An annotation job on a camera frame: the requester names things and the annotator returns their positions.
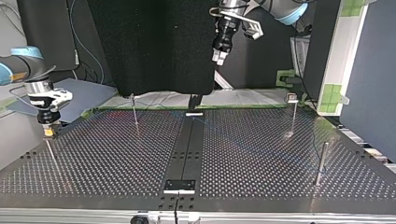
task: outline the wire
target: wire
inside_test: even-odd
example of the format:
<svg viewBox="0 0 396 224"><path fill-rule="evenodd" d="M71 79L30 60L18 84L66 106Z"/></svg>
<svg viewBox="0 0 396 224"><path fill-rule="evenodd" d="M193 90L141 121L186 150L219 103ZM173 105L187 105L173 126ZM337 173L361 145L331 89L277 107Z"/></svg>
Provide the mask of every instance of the wire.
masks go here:
<svg viewBox="0 0 396 224"><path fill-rule="evenodd" d="M179 196L180 196L180 193L177 195L176 204L175 204L175 211L174 211L174 215L175 215L175 224L178 224L177 207L178 207L178 197L179 197Z"/></svg>
<svg viewBox="0 0 396 224"><path fill-rule="evenodd" d="M213 17L222 17L221 14L213 13L214 10L219 11L219 8L218 8L218 7L212 7L212 8L210 8L210 9L209 9L209 14L210 14L211 16L213 16Z"/></svg>
<svg viewBox="0 0 396 224"><path fill-rule="evenodd" d="M75 4L76 4L76 1L77 1L77 0L73 0L72 6L70 7L70 25L71 25L71 27L72 27L73 35L75 36L77 42L85 49L85 51L87 51L88 54L91 55L91 57L93 57L93 59L94 59L94 60L97 62L97 64L99 65L100 71L101 71L101 74L102 74L102 80L101 80L100 84L103 84L103 82L105 81L105 72L104 72L104 70L103 70L103 66L101 65L101 63L99 62L99 60L98 60L98 59L97 59L97 58L85 47L85 45L82 44L81 40L78 38L78 35L77 35L77 33L76 33L76 29L75 29L75 26L74 26L74 23L73 23L73 10L74 10L74 6L75 6Z"/></svg>
<svg viewBox="0 0 396 224"><path fill-rule="evenodd" d="M14 12L14 14L18 17L18 19L21 19L20 13L17 11L17 9L15 9L9 3L0 1L0 7L8 7L9 9L11 9Z"/></svg>
<svg viewBox="0 0 396 224"><path fill-rule="evenodd" d="M39 77L46 76L48 73L50 73L50 72L52 72L53 70L55 70L55 68L56 68L56 65L53 65L49 70L47 70L47 71L44 72L43 74L41 74L41 75L39 75L39 76L37 76L37 77L32 77L32 78L26 79L26 80L24 80L24 82L28 82L28 81L37 79L37 78L39 78Z"/></svg>
<svg viewBox="0 0 396 224"><path fill-rule="evenodd" d="M88 73L88 75L92 78L92 80L94 80L96 83L98 83L98 74L95 72L95 70L93 70L87 63L84 63L84 61L82 61L82 60L80 60L80 61L82 63L82 66L84 66L84 68L85 68L85 72L87 72L87 68L89 68L95 75L95 78L93 78L90 73Z"/></svg>
<svg viewBox="0 0 396 224"><path fill-rule="evenodd" d="M10 113L8 113L6 115L1 116L0 119L4 119L4 118L6 118L6 117L8 117L10 115L13 115L13 114L15 114L15 111L11 111Z"/></svg>
<svg viewBox="0 0 396 224"><path fill-rule="evenodd" d="M39 75L39 76L37 76L37 77L32 77L32 78L30 78L30 79L26 79L26 80L24 80L24 82L31 81L31 80L33 80L33 79L37 79L37 78L39 78L39 77L46 76L48 73L50 73L50 72L52 72L53 70L55 70L55 68L56 68L56 65L53 65L49 70L47 70L47 71L44 72L43 74L41 74L41 75ZM15 96L18 100L20 100L21 102L23 102L24 104L29 105L30 107L32 107L32 108L34 108L34 109L37 109L37 110L49 110L49 109L50 109L50 106L47 107L47 108L40 108L40 107L31 105L29 102L26 102L25 100L23 100L18 94L14 93L15 90L21 89L21 88L23 88L23 87L24 87L24 86L15 87L15 88L10 89L8 92L9 92L11 95Z"/></svg>
<svg viewBox="0 0 396 224"><path fill-rule="evenodd" d="M304 87L304 89L305 89L305 92L306 92L306 94L308 95L308 97L311 99L311 103L312 103L312 105L314 106L314 108L315 108L315 110L317 110L318 111L318 107L315 105L315 103L312 101L312 97L309 95L309 92L308 92L308 89L306 88L306 86L305 86L305 82L304 82L304 79L301 77L301 75L303 74L303 71L301 71L301 69L300 69L300 64L299 64L299 62L298 62L298 54L297 54L297 22L295 23L296 25L295 25L295 30L296 30L296 32L295 32L295 34L294 34L294 56L296 57L296 61L297 61L297 69L298 69L298 72L299 72L299 78L301 79L301 81L302 81L302 83L303 83L303 87ZM316 135L315 135L315 129L312 131L312 136L313 136L313 143L312 143L312 145L314 146L314 150L315 150L315 152L317 153L317 156L318 156L318 159L319 159L319 162L320 162L320 156L319 156L319 153L318 153L318 148L317 148L317 143L316 143Z"/></svg>
<svg viewBox="0 0 396 224"><path fill-rule="evenodd" d="M77 74L75 72L75 70L72 70L73 75L75 76L75 79L78 80Z"/></svg>
<svg viewBox="0 0 396 224"><path fill-rule="evenodd" d="M47 111L47 110L50 109L50 106L47 107L47 108L40 108L40 107L31 105L29 102L23 100L18 94L14 93L15 90L21 89L21 88L23 88L23 87L24 87L24 86L15 87L15 88L10 89L8 92L9 92L11 95L15 96L15 97L16 97L19 101L21 101L22 103L24 103L24 104L26 104L26 105L29 105L30 107L32 107L32 108L34 108L34 109L37 109L37 110L45 110L45 111Z"/></svg>
<svg viewBox="0 0 396 224"><path fill-rule="evenodd" d="M270 6L268 7L268 13L271 13L272 8L273 8L274 0L271 0Z"/></svg>
<svg viewBox="0 0 396 224"><path fill-rule="evenodd" d="M249 7L249 5L238 6L238 7L222 7L222 6L219 6L219 8L221 8L221 9L238 9L238 8L248 8L248 7Z"/></svg>
<svg viewBox="0 0 396 224"><path fill-rule="evenodd" d="M0 11L2 11L3 14L7 17L7 19L12 24L12 26L15 28L15 30L17 30L22 36L25 36L25 33L14 23L14 21L8 16L8 14L2 8L0 8Z"/></svg>
<svg viewBox="0 0 396 224"><path fill-rule="evenodd" d="M318 0L292 0L292 1L295 2L295 3L298 3L298 4L303 4L303 3L313 3L313 2L316 2Z"/></svg>
<svg viewBox="0 0 396 224"><path fill-rule="evenodd" d="M303 79L303 77L302 77L302 74L303 74L303 71L301 70L301 68L300 68L300 63L299 63L299 61L298 61L298 54L297 54L297 34L298 34L298 31L297 31L297 22L295 23L295 33L294 33L294 56L296 57L296 62L297 62L297 71L298 71L298 73L299 73L299 78L300 78L300 80L302 81L302 83L303 83L303 87L304 87L304 89L305 89L305 92L306 92L306 94L308 95L308 97L310 98L310 99L313 99L312 97L311 97L311 95L309 94L309 91L308 91L308 88L306 87L306 85L305 85L305 82L304 82L304 79ZM315 108L315 110L317 110L318 111L318 107L314 104L314 102L312 102L312 105L314 106L314 108Z"/></svg>

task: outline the green tape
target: green tape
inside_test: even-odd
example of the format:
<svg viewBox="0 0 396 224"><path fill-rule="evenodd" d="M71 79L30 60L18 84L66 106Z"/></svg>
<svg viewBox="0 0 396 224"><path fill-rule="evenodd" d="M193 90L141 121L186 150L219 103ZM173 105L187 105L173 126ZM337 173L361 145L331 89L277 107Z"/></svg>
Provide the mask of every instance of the green tape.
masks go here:
<svg viewBox="0 0 396 224"><path fill-rule="evenodd" d="M345 0L341 17L358 17L364 7L364 0Z"/></svg>
<svg viewBox="0 0 396 224"><path fill-rule="evenodd" d="M5 100L0 101L0 112L7 110L7 106L11 105L12 103L16 102L17 100L14 98L7 98Z"/></svg>
<svg viewBox="0 0 396 224"><path fill-rule="evenodd" d="M324 86L319 112L335 113L341 101L342 85L326 84Z"/></svg>
<svg viewBox="0 0 396 224"><path fill-rule="evenodd" d="M277 76L276 76L276 86L277 87L287 87L287 88L292 88L292 84L286 84L286 82L281 81L280 79L282 77L295 77L296 72L293 69L290 70L279 70L277 71Z"/></svg>

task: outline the white cable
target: white cable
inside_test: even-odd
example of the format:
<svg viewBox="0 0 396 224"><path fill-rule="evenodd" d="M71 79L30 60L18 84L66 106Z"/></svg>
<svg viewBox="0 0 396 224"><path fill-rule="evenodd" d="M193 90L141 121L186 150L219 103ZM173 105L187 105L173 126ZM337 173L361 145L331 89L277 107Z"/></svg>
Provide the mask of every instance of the white cable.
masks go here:
<svg viewBox="0 0 396 224"><path fill-rule="evenodd" d="M22 103L24 103L24 104L26 104L26 105L29 105L30 107L32 107L32 108L34 108L34 109L37 109L37 110L49 110L49 109L50 109L50 106L47 107L47 108L40 108L40 107L31 105L29 102L23 100L18 94L14 93L15 90L18 90L18 89L23 88L23 87L24 87L24 86L15 87L15 88L12 88L11 90L9 90L8 92L9 92L11 95L15 96L15 97L16 97L19 101L21 101Z"/></svg>
<svg viewBox="0 0 396 224"><path fill-rule="evenodd" d="M75 70L72 70L73 75L75 76L75 79L78 80L77 74L75 72Z"/></svg>
<svg viewBox="0 0 396 224"><path fill-rule="evenodd" d="M100 71L101 71L101 73L102 73L102 80L101 80L100 84L103 84L103 82L105 81L105 72L103 71L102 65L100 64L99 60L97 60L97 58L96 58L95 56L93 56L93 54L81 43L81 41L79 40L78 35L77 35L77 33L76 33L76 29L75 29L74 23L73 23L73 9L74 9L75 3L76 3L76 0L73 1L72 6L71 6L71 8L70 8L70 25L71 25L71 27L72 27L73 34L74 34L74 36L75 36L77 42L78 42L78 43L85 49L85 51L87 51L87 53L89 53L89 54L91 55L91 57L93 57L93 59L98 63L98 65L99 65L99 67L100 67Z"/></svg>
<svg viewBox="0 0 396 224"><path fill-rule="evenodd" d="M17 9L15 9L12 5L8 4L7 2L0 1L0 7L8 7L9 9L11 9L15 13L15 15L19 19L21 19L20 13L17 11Z"/></svg>
<svg viewBox="0 0 396 224"><path fill-rule="evenodd" d="M14 23L14 21L7 15L7 13L0 8L0 11L3 12L3 14L6 16L6 18L9 20L9 22L12 24L12 26L22 35L25 36L24 32L17 26L17 24Z"/></svg>
<svg viewBox="0 0 396 224"><path fill-rule="evenodd" d="M49 70L47 70L47 71L44 72L43 74L41 74L41 75L39 75L39 76L37 76L37 77L32 77L32 78L30 78L30 79L26 79L26 80L24 80L24 81L26 82L26 81L30 81L30 80L33 80L33 79L36 79L36 78L39 78L39 77L46 76L48 73L50 73L50 72L52 72L53 70L55 70L55 68L56 68L56 65L53 65ZM15 90L18 90L18 89L23 88L23 87L24 87L24 86L19 86L19 87L16 87L16 88L12 88L12 89L9 90L8 92L9 92L11 95L15 96L18 100L20 100L21 102L23 102L24 104L29 105L30 107L32 107L32 108L34 108L34 109L37 109L37 110L49 110L49 109L50 109L50 106L47 107L47 108L40 108L40 107L31 105L29 102L26 102L25 100L23 100L18 94L14 93Z"/></svg>

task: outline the gray wall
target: gray wall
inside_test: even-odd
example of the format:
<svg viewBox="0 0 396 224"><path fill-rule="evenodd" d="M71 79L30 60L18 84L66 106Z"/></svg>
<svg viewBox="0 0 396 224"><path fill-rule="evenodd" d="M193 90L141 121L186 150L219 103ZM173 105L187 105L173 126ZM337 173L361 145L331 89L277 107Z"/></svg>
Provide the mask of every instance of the gray wall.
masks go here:
<svg viewBox="0 0 396 224"><path fill-rule="evenodd" d="M16 0L2 0L17 7ZM8 9L4 11L19 27L19 20ZM25 46L26 40L18 33L6 16L0 11L0 56L9 55L10 49ZM0 87L0 102L10 98L8 90L15 85ZM34 117L11 114L1 118L10 111L0 111L0 169L16 160L25 151L41 142L43 130Z"/></svg>
<svg viewBox="0 0 396 224"><path fill-rule="evenodd" d="M369 6L341 121L396 161L396 1Z"/></svg>

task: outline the vertical pin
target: vertical pin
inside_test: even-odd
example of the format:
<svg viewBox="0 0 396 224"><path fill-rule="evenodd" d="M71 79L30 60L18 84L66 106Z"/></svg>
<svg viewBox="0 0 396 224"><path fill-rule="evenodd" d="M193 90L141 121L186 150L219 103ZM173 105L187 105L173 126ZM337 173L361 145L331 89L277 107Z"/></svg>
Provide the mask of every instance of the vertical pin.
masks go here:
<svg viewBox="0 0 396 224"><path fill-rule="evenodd" d="M54 160L56 160L56 159L55 159L55 155L53 154L53 151L52 151L52 146L50 145L50 141L49 141L49 140L46 140L46 143L47 143L47 147L49 148L49 153L50 153L51 157L52 157Z"/></svg>
<svg viewBox="0 0 396 224"><path fill-rule="evenodd" d="M325 142L323 144L323 149L320 155L320 162L319 162L319 168L318 168L318 174L317 178L315 180L315 185L320 186L320 179L322 178L323 172L324 172L324 163L326 162L326 155L327 155L327 149L329 148L329 143Z"/></svg>
<svg viewBox="0 0 396 224"><path fill-rule="evenodd" d="M139 123L138 123L138 121L137 121L136 109L135 109L135 107L134 107L134 106L135 106L135 101L134 101L134 94L133 94L133 93L131 94L130 99L131 99L132 108L134 109L134 124L137 125L137 124L139 124Z"/></svg>

